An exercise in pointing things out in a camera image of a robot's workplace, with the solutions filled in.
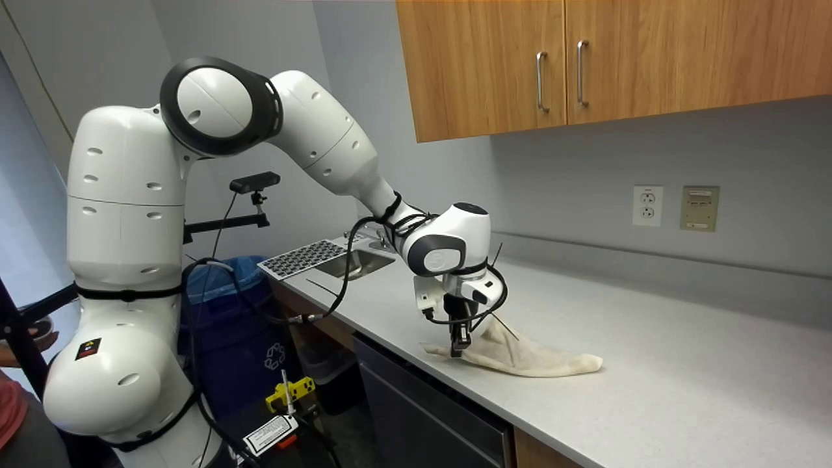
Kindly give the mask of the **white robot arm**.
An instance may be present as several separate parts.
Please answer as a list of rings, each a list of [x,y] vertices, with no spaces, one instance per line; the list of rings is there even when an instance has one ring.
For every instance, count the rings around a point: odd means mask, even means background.
[[[45,387],[50,422],[123,456],[184,457],[210,430],[178,358],[184,298],[188,170],[258,144],[289,153],[318,185],[366,205],[414,274],[422,311],[444,309],[453,346],[507,285],[488,263],[492,222],[471,202],[427,214],[377,170],[360,123],[308,72],[273,77],[215,58],[174,66],[154,106],[106,105],[78,123],[67,167],[67,266],[78,333]]]

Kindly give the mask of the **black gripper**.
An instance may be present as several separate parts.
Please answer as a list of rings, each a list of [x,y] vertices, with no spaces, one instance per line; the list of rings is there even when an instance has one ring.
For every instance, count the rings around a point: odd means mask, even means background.
[[[474,314],[477,305],[460,297],[444,297],[442,307],[448,311],[451,331],[451,356],[458,358],[474,343]]]

